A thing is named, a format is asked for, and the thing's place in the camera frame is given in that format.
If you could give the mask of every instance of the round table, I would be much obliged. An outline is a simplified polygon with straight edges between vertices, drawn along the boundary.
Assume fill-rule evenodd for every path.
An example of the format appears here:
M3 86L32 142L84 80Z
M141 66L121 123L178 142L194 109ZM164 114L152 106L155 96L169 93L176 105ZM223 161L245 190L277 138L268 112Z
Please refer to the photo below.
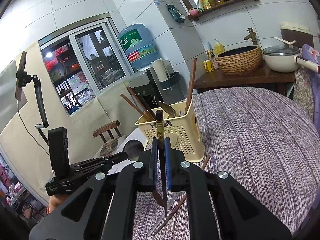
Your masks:
M307 113L258 88L211 90L194 95L193 104L205 156L211 155L205 171L229 172L293 233L320 181L320 140ZM162 192L160 172L157 190ZM148 237L162 212L150 193L138 193L133 239L189 239L186 202L158 235Z

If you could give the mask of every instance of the yellow soap bottle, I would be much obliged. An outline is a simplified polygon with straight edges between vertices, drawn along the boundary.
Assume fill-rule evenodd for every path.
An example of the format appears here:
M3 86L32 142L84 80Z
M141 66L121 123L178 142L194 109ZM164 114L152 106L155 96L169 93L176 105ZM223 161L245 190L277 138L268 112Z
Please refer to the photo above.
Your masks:
M214 54L217 56L223 52L225 52L226 50L224 49L223 45L217 40L216 41L216 45L213 48Z

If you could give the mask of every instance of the pot handle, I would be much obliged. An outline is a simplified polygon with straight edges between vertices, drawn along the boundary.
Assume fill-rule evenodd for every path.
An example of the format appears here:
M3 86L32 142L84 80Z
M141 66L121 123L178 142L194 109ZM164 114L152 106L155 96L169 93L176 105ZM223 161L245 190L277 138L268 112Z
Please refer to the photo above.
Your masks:
M294 56L294 60L297 62L297 64L302 65L318 74L320 74L320 66L317 63L313 63L310 60L305 60L304 58L300 56Z
M295 40L294 40L293 42L288 42L288 41L283 40L283 39L278 38L278 37L275 37L275 39L278 40L278 41L282 41L282 42L285 43L285 44L288 44L290 48L293 48L293 44L296 43Z

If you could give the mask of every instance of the yellow mug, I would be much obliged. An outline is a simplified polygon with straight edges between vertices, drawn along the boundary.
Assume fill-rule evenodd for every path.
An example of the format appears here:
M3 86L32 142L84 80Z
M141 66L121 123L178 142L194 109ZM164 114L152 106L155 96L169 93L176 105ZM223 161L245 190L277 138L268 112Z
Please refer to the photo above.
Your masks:
M214 70L213 62L211 59L208 59L202 63L203 63L203 66L207 72L211 72Z

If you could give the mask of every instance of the blue water jug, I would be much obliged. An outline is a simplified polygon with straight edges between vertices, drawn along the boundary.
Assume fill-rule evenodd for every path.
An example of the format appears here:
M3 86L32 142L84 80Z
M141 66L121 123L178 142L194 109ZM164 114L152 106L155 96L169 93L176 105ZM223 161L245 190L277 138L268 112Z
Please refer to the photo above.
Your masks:
M118 39L132 68L140 69L159 58L152 44L151 33L143 24L134 24L123 29Z

